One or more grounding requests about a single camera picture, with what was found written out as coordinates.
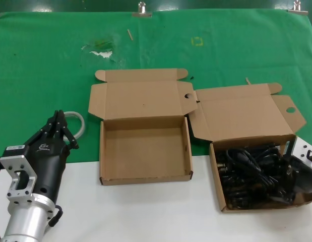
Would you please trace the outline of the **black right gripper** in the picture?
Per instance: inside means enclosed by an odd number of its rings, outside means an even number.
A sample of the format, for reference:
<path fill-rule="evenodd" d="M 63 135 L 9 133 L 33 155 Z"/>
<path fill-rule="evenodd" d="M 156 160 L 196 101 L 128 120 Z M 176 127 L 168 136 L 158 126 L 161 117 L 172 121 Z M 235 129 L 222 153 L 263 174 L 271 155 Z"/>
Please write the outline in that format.
<path fill-rule="evenodd" d="M 276 192 L 276 201 L 293 203 L 296 193 L 312 193 L 312 161 L 307 157 L 288 156 L 290 174 L 265 175 L 267 192 Z"/>

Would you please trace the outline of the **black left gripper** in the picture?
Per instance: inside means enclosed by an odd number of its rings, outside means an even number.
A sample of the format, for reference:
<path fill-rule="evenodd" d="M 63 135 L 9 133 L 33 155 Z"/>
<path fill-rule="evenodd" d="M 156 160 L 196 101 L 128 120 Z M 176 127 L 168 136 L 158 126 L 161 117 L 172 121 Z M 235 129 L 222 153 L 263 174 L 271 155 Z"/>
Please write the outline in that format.
<path fill-rule="evenodd" d="M 55 127 L 59 139 L 52 138 Z M 6 149 L 4 157 L 25 156 L 37 175 L 33 193 L 56 202 L 70 149 L 79 149 L 78 142 L 68 129 L 64 112 L 56 110 L 47 123 L 26 141 L 23 149 Z"/>

